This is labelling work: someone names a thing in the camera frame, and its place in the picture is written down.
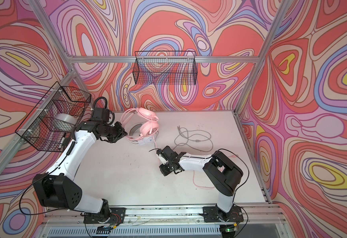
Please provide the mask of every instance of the white table surface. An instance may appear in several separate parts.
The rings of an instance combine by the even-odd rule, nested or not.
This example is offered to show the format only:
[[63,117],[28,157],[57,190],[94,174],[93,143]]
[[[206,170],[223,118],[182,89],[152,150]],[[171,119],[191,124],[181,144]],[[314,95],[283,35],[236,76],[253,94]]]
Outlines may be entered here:
[[[119,120],[121,115],[116,113],[115,120]],[[160,126],[156,139],[158,148],[175,146],[173,140],[178,136],[177,126],[208,131],[214,144],[212,151],[199,152],[186,145],[177,147],[175,151],[194,155],[213,154],[219,148],[233,151],[250,170],[247,182],[238,189],[234,201],[265,202],[232,112],[158,112],[157,116]],[[134,115],[133,121],[143,120]],[[209,141],[190,145],[204,150],[211,147]],[[133,145],[126,138],[114,144],[97,140],[82,160],[74,182],[92,196],[107,199],[113,206],[217,203],[218,190],[196,187],[192,182],[193,171],[164,177],[156,153],[148,152],[153,148],[153,143]],[[238,158],[231,160],[243,171],[242,184],[247,178],[247,169]],[[195,173],[195,182],[199,186],[213,186],[207,175],[201,172]]]

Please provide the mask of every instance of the psychedelic patterned wall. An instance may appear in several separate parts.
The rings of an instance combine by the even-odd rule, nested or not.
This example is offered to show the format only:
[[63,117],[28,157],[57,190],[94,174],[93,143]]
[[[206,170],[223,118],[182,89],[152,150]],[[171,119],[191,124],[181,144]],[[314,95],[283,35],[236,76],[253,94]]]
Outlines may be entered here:
[[[26,0],[0,0],[0,151],[39,99],[66,74],[30,10]],[[0,175],[0,237],[30,237],[41,223],[43,216],[20,214],[19,193],[56,158],[25,144]],[[34,190],[24,198],[25,211],[43,211]]]
[[[45,6],[67,52],[132,56],[138,50],[195,50],[198,56],[256,56],[276,1],[54,0]],[[95,97],[110,109],[234,109],[252,64],[198,64],[196,86],[133,83],[133,64],[77,64]]]
[[347,237],[347,1],[293,3],[239,110],[296,237]]
[[211,63],[196,85],[135,85],[132,64],[76,64],[93,97],[104,96],[111,110],[232,110],[253,64]]

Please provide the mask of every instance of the mounting plate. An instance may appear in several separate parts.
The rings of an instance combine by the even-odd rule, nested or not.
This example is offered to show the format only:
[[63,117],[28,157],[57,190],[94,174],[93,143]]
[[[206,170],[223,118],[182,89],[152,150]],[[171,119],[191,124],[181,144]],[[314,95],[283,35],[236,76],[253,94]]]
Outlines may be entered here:
[[[110,209],[110,219],[108,220],[108,222],[106,222],[106,224],[121,224],[121,223],[123,223],[124,218],[125,218],[126,208],[125,207],[109,207],[109,209]],[[115,216],[111,213],[117,214],[120,218],[120,222],[119,222],[118,216]],[[95,214],[89,213],[89,214],[85,215],[84,223],[85,224],[98,224],[99,223],[97,221],[98,218],[91,216],[91,215],[95,215]]]
[[[203,207],[202,213],[204,214],[205,222],[222,222],[218,218],[217,212],[219,211],[217,206]],[[241,208],[238,206],[233,206],[232,209],[226,214],[228,222],[240,223],[243,222],[243,215]]]

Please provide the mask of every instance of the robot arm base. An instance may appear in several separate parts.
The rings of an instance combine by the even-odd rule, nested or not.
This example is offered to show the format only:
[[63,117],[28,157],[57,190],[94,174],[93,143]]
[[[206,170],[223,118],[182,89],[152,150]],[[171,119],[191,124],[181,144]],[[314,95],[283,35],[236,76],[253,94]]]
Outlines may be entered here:
[[242,211],[238,206],[233,206],[229,212],[224,212],[217,206],[207,206],[202,208],[200,215],[204,217],[205,222],[243,222]]

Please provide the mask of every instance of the gray cable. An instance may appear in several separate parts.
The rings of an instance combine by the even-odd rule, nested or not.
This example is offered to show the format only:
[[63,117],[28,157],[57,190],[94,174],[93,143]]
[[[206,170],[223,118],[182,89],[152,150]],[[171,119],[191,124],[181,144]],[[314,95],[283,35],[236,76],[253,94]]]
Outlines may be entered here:
[[[176,146],[175,146],[172,150],[175,150],[175,148],[176,148],[177,146],[184,146],[184,145],[187,145],[187,146],[189,146],[190,148],[192,148],[192,149],[194,149],[194,150],[199,150],[199,149],[196,149],[196,148],[190,146],[190,145],[188,144],[188,142],[189,142],[189,141],[193,141],[193,142],[204,142],[204,141],[208,141],[208,140],[209,140],[210,143],[212,144],[212,148],[210,148],[210,150],[199,150],[199,151],[202,151],[202,152],[209,152],[209,151],[213,150],[213,142],[212,142],[212,140],[210,139],[210,138],[212,138],[212,135],[211,135],[208,131],[204,131],[204,130],[192,130],[192,131],[189,131],[187,128],[185,128],[185,127],[180,127],[180,126],[177,127],[177,130],[179,131],[179,135],[176,136],[175,140],[173,141],[173,142],[175,143]],[[208,133],[209,136],[206,136],[206,135],[203,135],[203,134],[199,134],[199,133],[195,133],[195,134],[193,134],[193,135],[189,135],[190,132],[194,132],[194,131],[204,131],[205,133]],[[204,138],[206,138],[206,139],[204,139],[204,140],[193,140],[193,139],[190,139],[192,136],[195,136],[195,135],[202,136],[202,137],[204,137]],[[177,144],[177,143],[176,143],[176,140],[179,138],[179,136],[181,136],[181,137],[187,139],[187,141]]]

